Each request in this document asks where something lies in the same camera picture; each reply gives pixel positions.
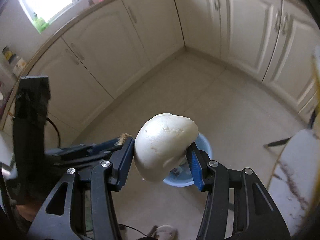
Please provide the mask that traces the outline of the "white steamed bun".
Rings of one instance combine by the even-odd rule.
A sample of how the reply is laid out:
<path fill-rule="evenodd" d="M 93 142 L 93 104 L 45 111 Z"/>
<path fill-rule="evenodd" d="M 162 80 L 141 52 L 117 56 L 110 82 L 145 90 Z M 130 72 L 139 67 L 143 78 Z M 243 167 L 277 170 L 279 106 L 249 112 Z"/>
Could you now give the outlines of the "white steamed bun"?
<path fill-rule="evenodd" d="M 135 166 L 144 180 L 160 182 L 178 167 L 199 129 L 185 116 L 162 113 L 148 120 L 135 139 Z"/>

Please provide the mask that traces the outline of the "cream kitchen cabinets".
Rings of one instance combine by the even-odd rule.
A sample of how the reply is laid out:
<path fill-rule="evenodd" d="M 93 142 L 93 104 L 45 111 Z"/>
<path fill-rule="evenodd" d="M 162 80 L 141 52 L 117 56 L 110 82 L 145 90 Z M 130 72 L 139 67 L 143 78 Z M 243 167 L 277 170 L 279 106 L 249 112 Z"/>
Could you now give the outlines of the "cream kitchen cabinets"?
<path fill-rule="evenodd" d="M 83 131 L 182 49 L 238 68 L 307 117 L 317 104 L 311 56 L 319 29 L 301 0 L 104 0 L 43 42 L 1 16 L 1 46 L 34 55 L 21 75 L 50 77 L 49 113 Z"/>

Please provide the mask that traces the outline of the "round marble table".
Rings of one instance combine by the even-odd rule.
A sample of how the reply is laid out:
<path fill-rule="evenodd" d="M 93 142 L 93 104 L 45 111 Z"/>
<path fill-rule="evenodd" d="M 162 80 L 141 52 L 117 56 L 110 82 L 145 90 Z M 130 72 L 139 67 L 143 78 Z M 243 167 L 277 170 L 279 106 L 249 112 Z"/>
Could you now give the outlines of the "round marble table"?
<path fill-rule="evenodd" d="M 303 129 L 285 144 L 267 189 L 291 236 L 302 229 L 316 200 L 319 183 L 319 139 Z"/>

